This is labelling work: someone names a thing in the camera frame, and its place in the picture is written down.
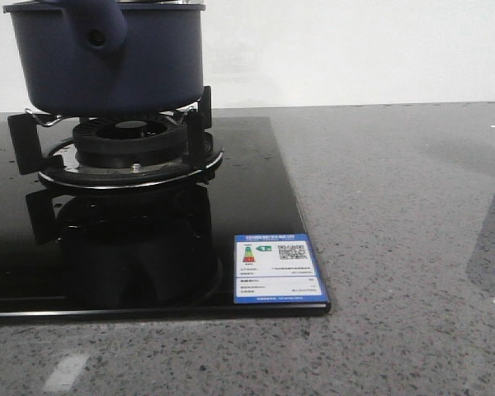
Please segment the dark blue cooking pot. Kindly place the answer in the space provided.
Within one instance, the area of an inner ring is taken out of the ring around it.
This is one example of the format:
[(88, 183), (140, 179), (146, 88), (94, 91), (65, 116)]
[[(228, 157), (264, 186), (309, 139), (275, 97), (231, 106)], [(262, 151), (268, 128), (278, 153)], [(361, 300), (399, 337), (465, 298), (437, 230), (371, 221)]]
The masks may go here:
[(6, 5), (28, 97), (62, 116), (168, 111), (203, 94), (202, 2)]

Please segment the blue energy label sticker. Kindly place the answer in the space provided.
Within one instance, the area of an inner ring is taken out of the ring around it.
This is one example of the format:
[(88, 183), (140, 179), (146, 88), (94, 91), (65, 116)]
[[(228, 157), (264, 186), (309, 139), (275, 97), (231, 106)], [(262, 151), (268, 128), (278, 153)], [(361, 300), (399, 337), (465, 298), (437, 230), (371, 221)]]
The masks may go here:
[(244, 234), (234, 237), (236, 304), (327, 303), (309, 236)]

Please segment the black glass gas cooktop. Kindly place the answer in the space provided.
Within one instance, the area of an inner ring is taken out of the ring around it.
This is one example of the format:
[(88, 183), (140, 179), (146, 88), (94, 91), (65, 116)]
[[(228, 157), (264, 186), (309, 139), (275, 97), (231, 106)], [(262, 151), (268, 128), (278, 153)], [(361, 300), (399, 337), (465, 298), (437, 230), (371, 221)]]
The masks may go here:
[(0, 323), (326, 314), (233, 301), (235, 236), (307, 233), (269, 119), (211, 132), (209, 183), (74, 191), (19, 173), (0, 115)]

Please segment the black pot support grate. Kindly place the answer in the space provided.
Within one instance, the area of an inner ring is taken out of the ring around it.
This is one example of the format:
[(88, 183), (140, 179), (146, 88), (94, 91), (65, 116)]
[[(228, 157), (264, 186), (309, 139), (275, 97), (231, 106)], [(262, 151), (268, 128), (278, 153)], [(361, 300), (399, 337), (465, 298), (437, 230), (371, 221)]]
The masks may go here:
[[(9, 116), (7, 122), (20, 174), (35, 172), (42, 181), (57, 186), (119, 190), (165, 185), (191, 178), (207, 182), (213, 178), (215, 169), (222, 162), (223, 149), (215, 144), (212, 134), (207, 131), (212, 126), (210, 104), (211, 89), (205, 87), (195, 106), (147, 115), (165, 116), (173, 124), (186, 127), (186, 148), (181, 156), (149, 166), (134, 163), (124, 168), (103, 168), (81, 164), (76, 158), (73, 130), (69, 139), (43, 153), (38, 129), (56, 125), (62, 120), (57, 115), (25, 110), (22, 114)], [(82, 118), (78, 125), (93, 119), (96, 118)]]

